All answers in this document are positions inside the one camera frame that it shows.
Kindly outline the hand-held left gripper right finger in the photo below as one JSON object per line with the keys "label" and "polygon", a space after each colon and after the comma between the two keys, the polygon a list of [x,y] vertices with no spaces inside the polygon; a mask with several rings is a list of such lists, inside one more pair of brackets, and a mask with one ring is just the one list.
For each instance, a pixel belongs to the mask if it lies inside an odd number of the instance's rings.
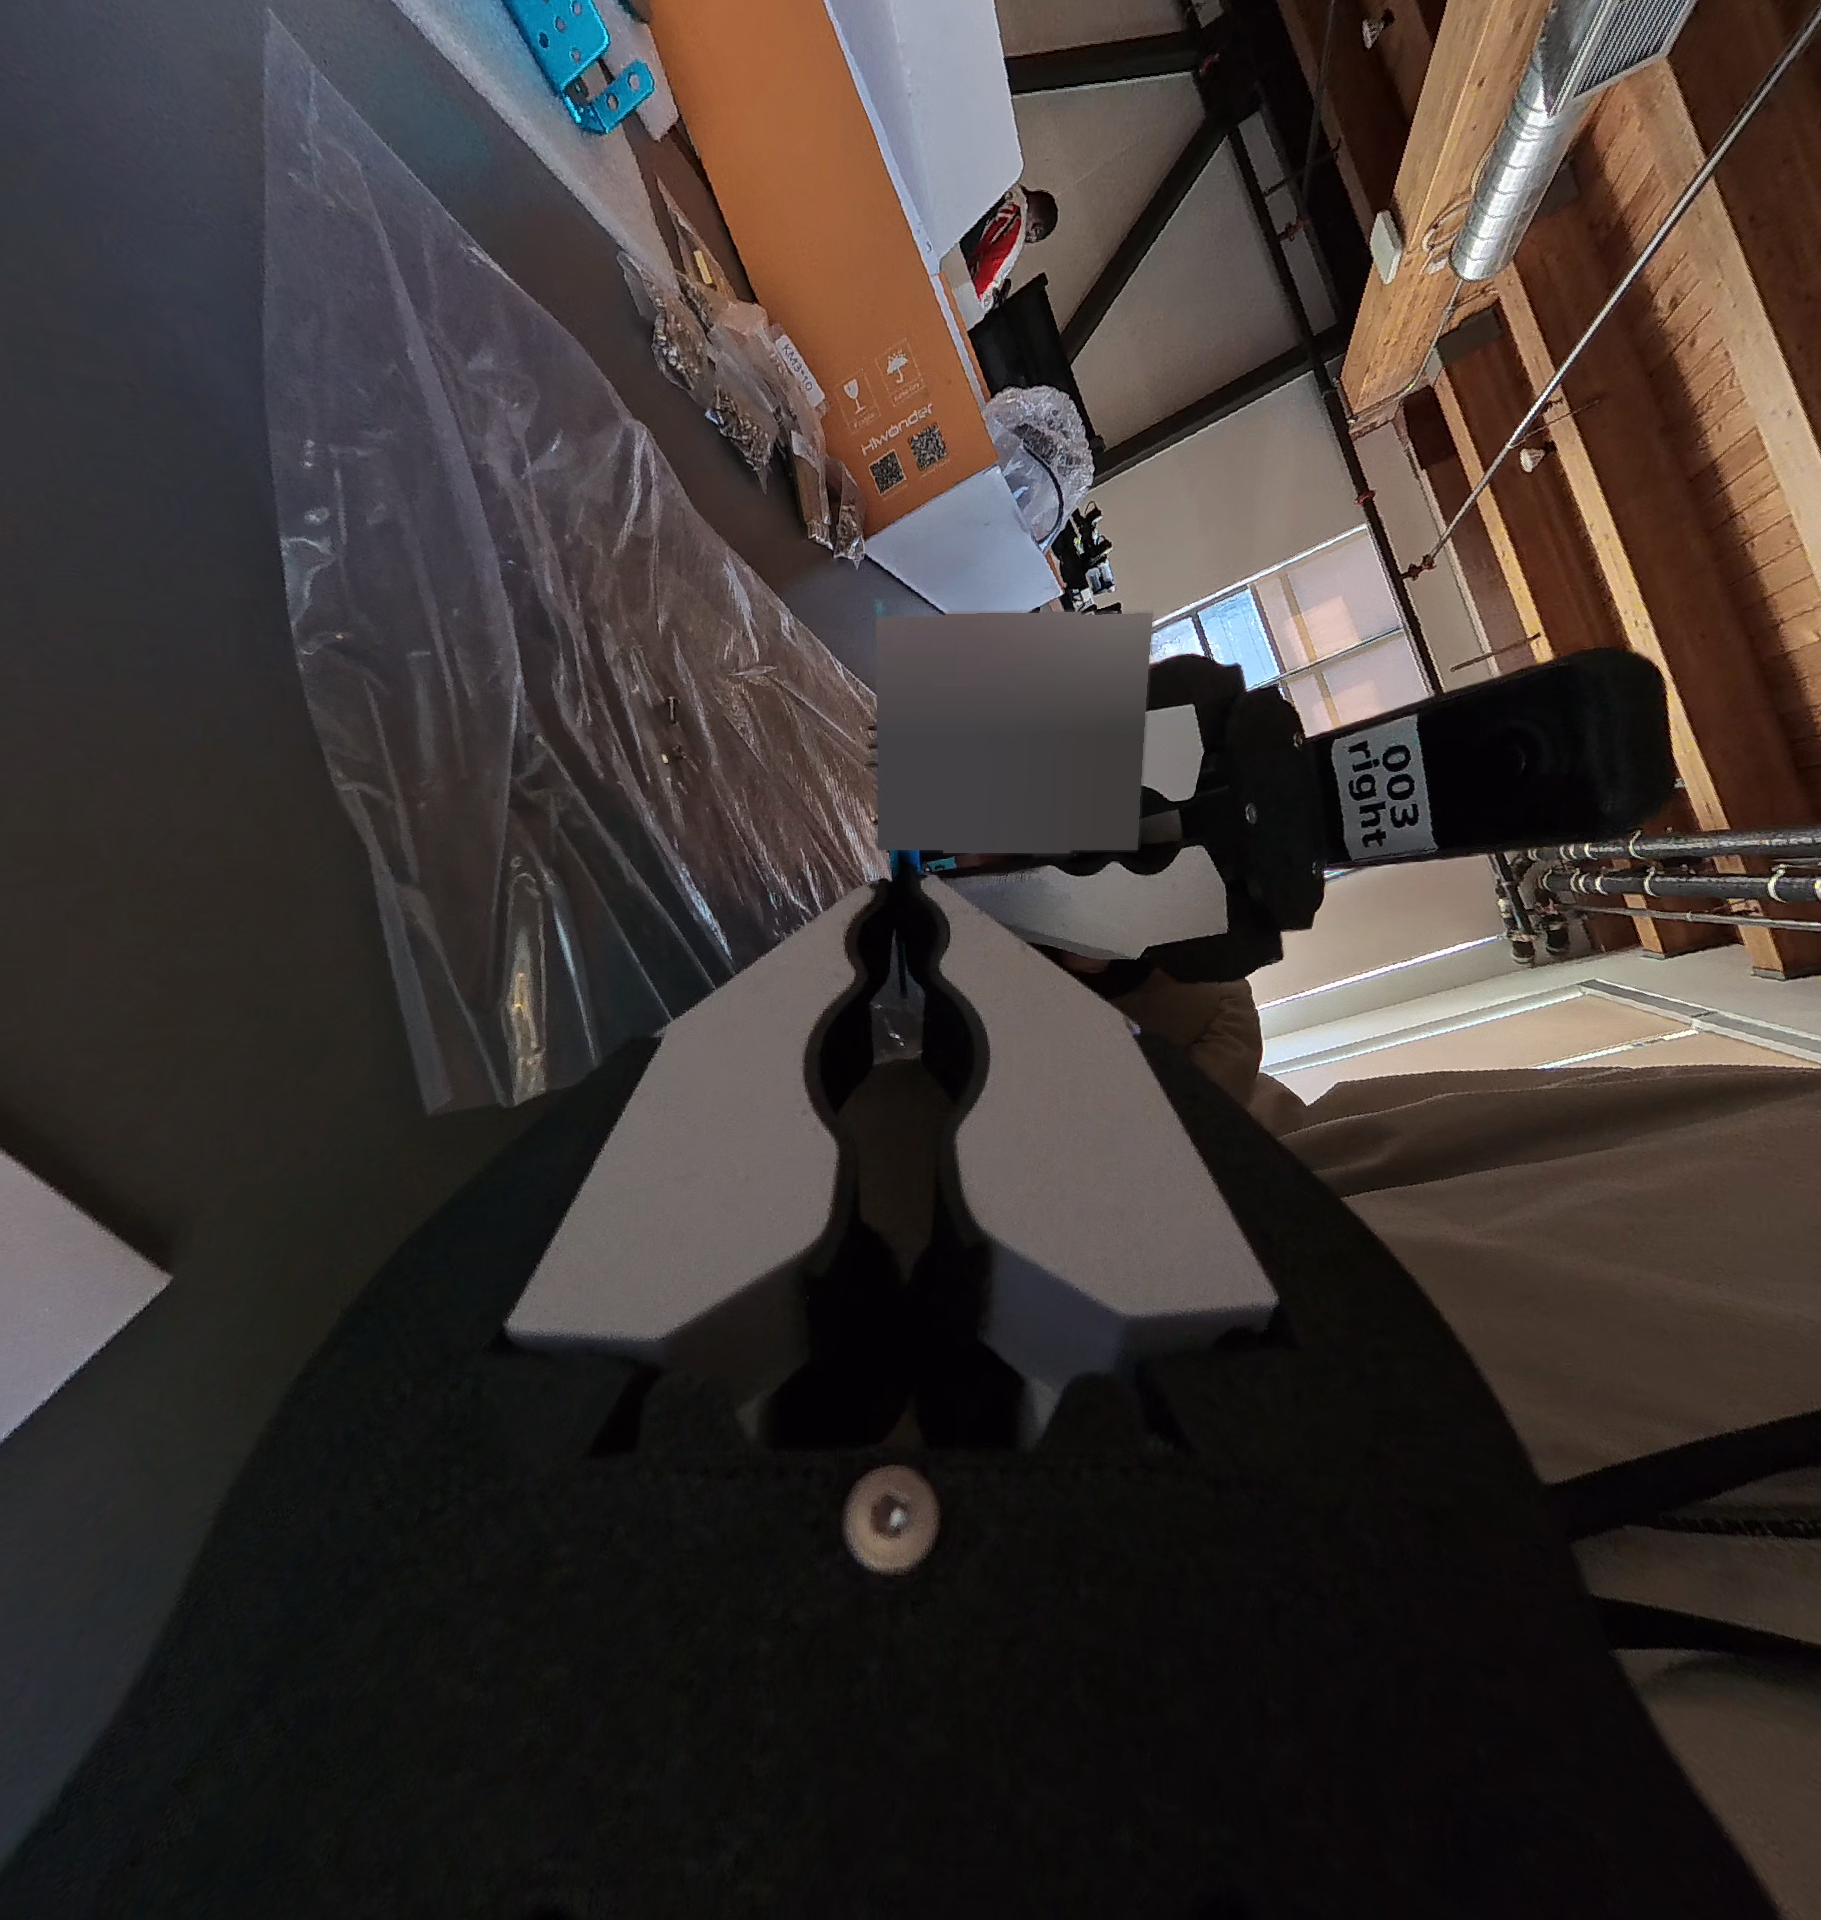
{"label": "hand-held left gripper right finger", "polygon": [[910,883],[910,966],[923,1058],[955,1068],[938,1205],[1017,1427],[1081,1378],[1267,1334],[1275,1289],[1134,1026],[943,879]]}

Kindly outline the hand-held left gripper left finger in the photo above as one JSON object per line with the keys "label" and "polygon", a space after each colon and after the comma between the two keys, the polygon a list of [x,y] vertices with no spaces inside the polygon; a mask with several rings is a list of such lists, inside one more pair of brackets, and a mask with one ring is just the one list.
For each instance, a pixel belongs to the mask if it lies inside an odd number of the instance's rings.
{"label": "hand-held left gripper left finger", "polygon": [[890,907],[860,886],[659,1034],[509,1310],[517,1353],[680,1373],[778,1427],[895,1427],[895,1259],[844,1122]]}

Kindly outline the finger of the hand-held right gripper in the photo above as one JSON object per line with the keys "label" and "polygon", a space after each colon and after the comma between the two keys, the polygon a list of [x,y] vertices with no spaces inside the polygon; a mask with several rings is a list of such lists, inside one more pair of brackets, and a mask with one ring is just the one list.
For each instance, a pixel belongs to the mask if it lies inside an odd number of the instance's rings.
{"label": "finger of the hand-held right gripper", "polygon": [[1151,869],[1103,855],[949,855],[949,886],[1017,939],[1090,962],[1230,931],[1230,898],[1203,847],[1151,847]]}
{"label": "finger of the hand-held right gripper", "polygon": [[1145,718],[1145,850],[1203,847],[1230,834],[1230,760],[1190,703]]}

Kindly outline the blue round metal disc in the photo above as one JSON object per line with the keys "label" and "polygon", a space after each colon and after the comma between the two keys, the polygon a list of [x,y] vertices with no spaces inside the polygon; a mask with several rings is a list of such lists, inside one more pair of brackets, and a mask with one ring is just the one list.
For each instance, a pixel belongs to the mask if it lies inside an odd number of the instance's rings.
{"label": "blue round metal disc", "polygon": [[932,907],[928,886],[955,877],[960,869],[956,850],[886,850],[886,923],[890,923],[890,972],[895,993],[907,999],[913,985],[920,996],[937,996],[955,1018],[960,1018],[960,996],[938,972],[938,960],[949,946],[945,910]]}

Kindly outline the person's right forearm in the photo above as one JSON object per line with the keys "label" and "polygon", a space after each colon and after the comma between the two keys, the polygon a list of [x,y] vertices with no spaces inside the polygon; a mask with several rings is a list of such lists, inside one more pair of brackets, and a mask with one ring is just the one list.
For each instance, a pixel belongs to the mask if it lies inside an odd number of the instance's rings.
{"label": "person's right forearm", "polygon": [[1306,1105],[1265,1071],[1265,1034],[1245,981],[1172,981],[1146,974],[1114,1009],[1145,1034],[1170,1042],[1272,1136],[1306,1125]]}

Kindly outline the window with roller blinds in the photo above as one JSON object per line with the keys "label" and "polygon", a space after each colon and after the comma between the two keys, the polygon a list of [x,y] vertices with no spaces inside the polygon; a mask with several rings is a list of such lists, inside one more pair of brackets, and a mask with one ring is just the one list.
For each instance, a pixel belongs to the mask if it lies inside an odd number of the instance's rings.
{"label": "window with roller blinds", "polygon": [[1359,526],[1228,588],[1151,635],[1151,662],[1205,658],[1279,686],[1306,731],[1416,703],[1483,674],[1483,635],[1454,572],[1395,585]]}

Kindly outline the black insulated pipes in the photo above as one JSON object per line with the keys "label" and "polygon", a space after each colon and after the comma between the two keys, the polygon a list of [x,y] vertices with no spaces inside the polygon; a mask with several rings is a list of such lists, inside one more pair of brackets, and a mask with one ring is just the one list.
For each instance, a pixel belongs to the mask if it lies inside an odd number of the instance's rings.
{"label": "black insulated pipes", "polygon": [[1736,944],[1761,978],[1821,974],[1821,826],[1638,829],[1495,858],[1521,966],[1578,944],[1656,957]]}

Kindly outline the person's beige jacket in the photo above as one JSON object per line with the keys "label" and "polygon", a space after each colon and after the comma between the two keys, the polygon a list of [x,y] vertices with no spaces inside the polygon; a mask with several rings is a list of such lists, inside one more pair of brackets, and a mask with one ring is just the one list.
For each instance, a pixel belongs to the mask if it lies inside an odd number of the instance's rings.
{"label": "person's beige jacket", "polygon": [[[1821,1068],[1525,1068],[1247,1102],[1424,1287],[1544,1482],[1821,1411]],[[1575,1550],[1598,1598],[1821,1645],[1821,1468]],[[1821,1666],[1628,1651],[1782,1916],[1821,1916]]]}

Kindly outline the pile of small screw bags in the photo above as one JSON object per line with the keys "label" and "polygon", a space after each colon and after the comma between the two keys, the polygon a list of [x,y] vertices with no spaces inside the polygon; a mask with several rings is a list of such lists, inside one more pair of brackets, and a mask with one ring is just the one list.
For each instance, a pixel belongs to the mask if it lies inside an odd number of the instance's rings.
{"label": "pile of small screw bags", "polygon": [[746,298],[683,204],[646,182],[668,268],[620,256],[659,373],[688,395],[758,486],[785,479],[804,536],[841,563],[865,553],[858,479],[827,447],[827,393],[772,312]]}

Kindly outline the large clear plastic bag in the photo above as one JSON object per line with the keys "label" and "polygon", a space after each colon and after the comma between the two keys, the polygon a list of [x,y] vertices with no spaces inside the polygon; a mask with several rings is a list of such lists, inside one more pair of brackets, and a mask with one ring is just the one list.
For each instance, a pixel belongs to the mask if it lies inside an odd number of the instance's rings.
{"label": "large clear plastic bag", "polygon": [[263,84],[296,677],[416,1093],[511,1108],[883,877],[876,700],[276,17]]}

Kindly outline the orange and white cardboard box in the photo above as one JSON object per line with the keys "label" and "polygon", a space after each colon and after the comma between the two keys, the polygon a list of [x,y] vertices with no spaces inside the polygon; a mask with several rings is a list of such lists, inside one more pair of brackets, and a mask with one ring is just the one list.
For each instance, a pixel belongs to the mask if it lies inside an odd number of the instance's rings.
{"label": "orange and white cardboard box", "polygon": [[650,35],[751,298],[824,389],[868,558],[938,614],[1056,602],[943,273],[1023,175],[993,6],[654,3]]}

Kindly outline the white instruction sheet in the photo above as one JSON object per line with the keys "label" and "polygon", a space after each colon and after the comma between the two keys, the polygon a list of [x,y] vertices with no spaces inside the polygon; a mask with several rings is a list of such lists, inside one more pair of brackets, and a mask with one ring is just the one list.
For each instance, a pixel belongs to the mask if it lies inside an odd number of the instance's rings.
{"label": "white instruction sheet", "polygon": [[165,1287],[162,1267],[0,1150],[0,1444]]}

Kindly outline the long blue perforated plate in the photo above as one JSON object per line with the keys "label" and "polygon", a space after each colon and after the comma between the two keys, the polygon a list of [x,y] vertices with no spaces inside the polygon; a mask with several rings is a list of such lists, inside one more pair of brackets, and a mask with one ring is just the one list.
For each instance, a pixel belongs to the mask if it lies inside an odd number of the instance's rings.
{"label": "long blue perforated plate", "polygon": [[659,137],[654,41],[629,3],[505,3],[505,11],[581,131],[638,124]]}

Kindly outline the white foam sheet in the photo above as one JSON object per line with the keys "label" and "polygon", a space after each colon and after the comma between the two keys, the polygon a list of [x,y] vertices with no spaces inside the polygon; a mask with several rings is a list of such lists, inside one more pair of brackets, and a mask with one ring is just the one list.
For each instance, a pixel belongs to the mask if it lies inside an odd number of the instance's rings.
{"label": "white foam sheet", "polygon": [[650,29],[628,3],[539,3],[539,30],[555,22],[583,26],[591,11],[609,29],[609,50],[587,62],[604,90],[625,84],[629,64],[649,74],[649,97],[611,131],[581,130],[557,85],[539,68],[539,50],[509,3],[397,3],[397,11],[436,55],[494,109],[514,137],[568,190],[568,196],[633,256],[663,253],[659,236],[661,137],[680,124],[680,104],[661,64]]}

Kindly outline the silver ventilation duct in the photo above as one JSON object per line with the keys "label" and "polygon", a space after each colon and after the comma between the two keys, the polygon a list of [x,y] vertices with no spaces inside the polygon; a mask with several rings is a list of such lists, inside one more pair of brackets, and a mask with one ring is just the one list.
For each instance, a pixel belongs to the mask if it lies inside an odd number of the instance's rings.
{"label": "silver ventilation duct", "polygon": [[1552,3],[1454,236],[1450,273],[1491,281],[1605,90],[1669,59],[1696,3]]}

